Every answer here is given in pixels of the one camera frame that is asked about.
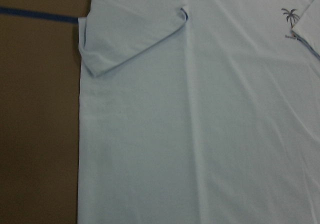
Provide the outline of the light blue t-shirt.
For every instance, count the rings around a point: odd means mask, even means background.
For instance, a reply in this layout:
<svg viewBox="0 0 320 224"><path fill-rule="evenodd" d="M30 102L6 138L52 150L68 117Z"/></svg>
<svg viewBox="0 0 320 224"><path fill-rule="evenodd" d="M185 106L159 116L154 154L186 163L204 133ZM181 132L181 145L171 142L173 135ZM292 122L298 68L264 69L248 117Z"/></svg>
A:
<svg viewBox="0 0 320 224"><path fill-rule="evenodd" d="M320 0L91 0L80 224L317 224Z"/></svg>

